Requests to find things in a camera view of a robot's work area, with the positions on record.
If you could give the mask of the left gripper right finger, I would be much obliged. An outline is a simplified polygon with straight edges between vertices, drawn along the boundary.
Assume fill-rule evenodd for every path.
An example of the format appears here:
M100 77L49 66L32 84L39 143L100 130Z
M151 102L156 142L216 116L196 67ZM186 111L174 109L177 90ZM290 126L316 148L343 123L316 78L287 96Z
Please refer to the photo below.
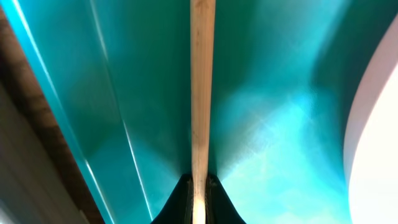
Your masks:
M206 224L246 224L213 174L206 178L205 209Z

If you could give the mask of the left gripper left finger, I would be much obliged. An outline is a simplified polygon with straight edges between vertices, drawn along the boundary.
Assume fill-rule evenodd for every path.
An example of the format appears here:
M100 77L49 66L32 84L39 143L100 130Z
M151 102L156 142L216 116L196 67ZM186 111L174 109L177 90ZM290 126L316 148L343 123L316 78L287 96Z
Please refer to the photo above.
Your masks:
M193 212L193 180L184 174L151 224L191 224Z

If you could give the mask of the large white plate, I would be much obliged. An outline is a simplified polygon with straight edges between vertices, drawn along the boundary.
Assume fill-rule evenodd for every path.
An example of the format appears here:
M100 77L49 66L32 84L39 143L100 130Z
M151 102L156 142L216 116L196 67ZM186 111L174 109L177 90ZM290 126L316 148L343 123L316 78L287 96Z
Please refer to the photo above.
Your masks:
M397 223L397 20L368 63L349 112L343 165L353 223Z

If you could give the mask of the wooden chopstick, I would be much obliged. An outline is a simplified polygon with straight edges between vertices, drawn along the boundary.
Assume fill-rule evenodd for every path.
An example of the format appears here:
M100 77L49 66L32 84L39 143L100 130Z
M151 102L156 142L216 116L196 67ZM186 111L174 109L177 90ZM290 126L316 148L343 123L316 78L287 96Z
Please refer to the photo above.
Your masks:
M215 0L190 1L193 224L206 223Z

